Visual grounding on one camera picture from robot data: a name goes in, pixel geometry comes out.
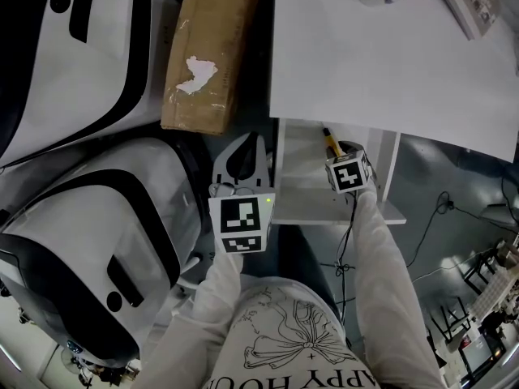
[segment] black circle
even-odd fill
[[[50,8],[56,13],[65,13],[71,6],[71,0],[50,0]]]
[[[108,297],[106,298],[106,305],[110,311],[117,313],[122,307],[121,294],[116,293],[115,291],[108,294]]]

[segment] white shirt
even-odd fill
[[[133,388],[443,388],[409,273],[373,191],[358,199],[353,233],[369,369],[313,291],[281,278],[245,290],[242,256],[217,252],[195,301],[174,317]]]

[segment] dark pants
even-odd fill
[[[280,276],[300,282],[321,297],[341,321],[323,270],[298,226],[274,225],[267,250],[246,254],[243,273],[257,277]]]

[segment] open drawer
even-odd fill
[[[377,174],[379,209],[387,224],[404,224],[405,217],[387,201],[397,160],[400,133],[346,124],[328,124],[335,140],[364,146]],[[337,194],[328,183],[324,162],[323,123],[280,119],[274,169],[274,224],[349,224],[350,195]]]

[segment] person's right arm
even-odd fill
[[[413,283],[376,201],[373,189],[362,191],[353,223],[357,317],[367,362],[379,383],[443,388]]]

